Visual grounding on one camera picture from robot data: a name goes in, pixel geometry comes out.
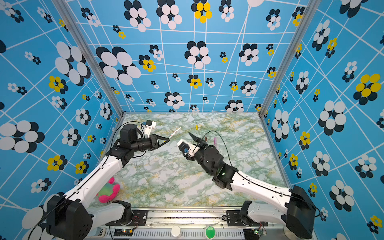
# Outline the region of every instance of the ventilation grille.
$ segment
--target ventilation grille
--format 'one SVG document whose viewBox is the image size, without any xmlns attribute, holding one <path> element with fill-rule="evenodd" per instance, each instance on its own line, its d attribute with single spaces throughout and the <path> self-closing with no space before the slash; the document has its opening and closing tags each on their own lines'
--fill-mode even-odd
<svg viewBox="0 0 384 240">
<path fill-rule="evenodd" d="M 133 239 L 174 239 L 171 229 L 136 229 Z M 179 239 L 205 239 L 204 229 L 182 229 Z M 244 239 L 243 230 L 216 229 L 215 239 Z"/>
</svg>

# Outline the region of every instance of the green button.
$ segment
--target green button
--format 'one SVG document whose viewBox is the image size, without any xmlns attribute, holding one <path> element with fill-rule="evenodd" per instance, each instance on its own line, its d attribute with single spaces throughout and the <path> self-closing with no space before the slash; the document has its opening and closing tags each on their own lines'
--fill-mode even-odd
<svg viewBox="0 0 384 240">
<path fill-rule="evenodd" d="M 207 229 L 205 230 L 205 235 L 209 239 L 214 238 L 215 234 L 216 234 L 216 231 L 215 231 L 215 229 L 213 227 L 207 227 Z"/>
</svg>

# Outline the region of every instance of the round button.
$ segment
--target round button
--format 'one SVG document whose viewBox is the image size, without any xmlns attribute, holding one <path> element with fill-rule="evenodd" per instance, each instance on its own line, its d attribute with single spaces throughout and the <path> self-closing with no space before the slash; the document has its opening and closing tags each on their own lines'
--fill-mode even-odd
<svg viewBox="0 0 384 240">
<path fill-rule="evenodd" d="M 206 239 L 213 239 L 215 238 L 216 231 L 213 227 L 209 226 L 205 228 L 205 238 Z"/>
<path fill-rule="evenodd" d="M 179 226 L 172 227 L 172 237 L 179 238 L 181 236 L 181 228 Z"/>
</svg>

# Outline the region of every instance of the white button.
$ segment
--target white button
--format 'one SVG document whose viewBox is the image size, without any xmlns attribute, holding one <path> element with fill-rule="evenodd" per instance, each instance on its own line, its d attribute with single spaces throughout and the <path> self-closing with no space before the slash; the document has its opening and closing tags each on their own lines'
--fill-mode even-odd
<svg viewBox="0 0 384 240">
<path fill-rule="evenodd" d="M 172 237 L 179 238 L 181 236 L 181 228 L 179 226 L 172 227 Z"/>
</svg>

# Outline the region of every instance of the white pen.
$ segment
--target white pen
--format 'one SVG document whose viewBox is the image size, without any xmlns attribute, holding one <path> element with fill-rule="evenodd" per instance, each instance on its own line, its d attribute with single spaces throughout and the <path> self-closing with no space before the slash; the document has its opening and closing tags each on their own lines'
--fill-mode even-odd
<svg viewBox="0 0 384 240">
<path fill-rule="evenodd" d="M 177 133 L 178 130 L 180 130 L 181 127 L 179 127 L 176 131 L 174 131 L 170 136 L 169 138 L 171 138 L 173 135 L 175 135 L 175 133 Z"/>
</svg>

